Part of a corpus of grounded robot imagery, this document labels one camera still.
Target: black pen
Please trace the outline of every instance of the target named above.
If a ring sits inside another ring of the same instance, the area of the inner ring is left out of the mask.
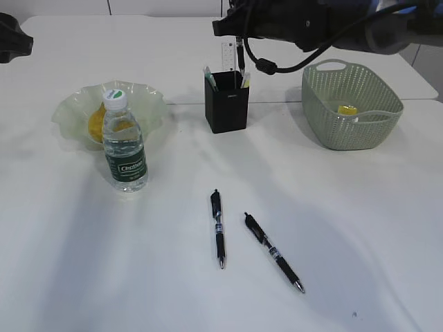
[[[300,279],[297,277],[294,271],[292,271],[291,266],[289,266],[283,256],[278,252],[277,248],[271,244],[267,235],[263,232],[263,229],[258,225],[257,221],[255,221],[250,214],[247,214],[246,212],[244,214],[246,215],[244,222],[247,228],[249,228],[249,230],[255,235],[261,244],[265,245],[269,249],[269,254],[277,262],[277,265],[287,276],[291,284],[296,286],[300,292],[304,293],[305,289],[303,288]]]
[[[241,37],[235,38],[235,44],[237,47],[238,68],[242,74],[242,80],[244,77],[244,52],[243,52],[243,39]]]
[[[210,203],[213,206],[213,217],[215,219],[215,243],[217,244],[217,258],[220,268],[224,268],[224,235],[222,225],[222,203],[220,202],[220,193],[216,189],[214,194],[210,195]]]

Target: water bottle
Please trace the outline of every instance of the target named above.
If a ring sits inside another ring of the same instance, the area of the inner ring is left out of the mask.
[[[140,126],[127,108],[127,96],[118,89],[103,93],[106,114],[103,145],[113,186],[135,192],[147,182],[147,165]]]

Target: white ruler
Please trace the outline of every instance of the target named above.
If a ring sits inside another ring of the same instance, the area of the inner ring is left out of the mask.
[[[223,66],[223,71],[236,70],[235,42],[221,43],[221,63]]]

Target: pen holder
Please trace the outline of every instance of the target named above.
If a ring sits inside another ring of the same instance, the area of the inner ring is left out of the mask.
[[[205,114],[211,130],[213,133],[226,133],[245,129],[248,118],[249,87],[240,88],[242,74],[239,71],[226,71],[213,73],[213,76],[218,91],[205,78]]]

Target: yellow fruit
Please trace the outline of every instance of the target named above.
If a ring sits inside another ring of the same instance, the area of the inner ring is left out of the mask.
[[[123,129],[132,128],[134,126],[134,123],[130,121],[120,121],[115,127],[114,132],[121,131]]]
[[[357,113],[357,108],[353,106],[341,105],[338,107],[338,114],[343,114],[344,116],[355,116]]]
[[[103,118],[105,117],[106,109],[104,104],[100,105],[100,108],[93,113],[88,121],[89,135],[99,143],[103,142]]]

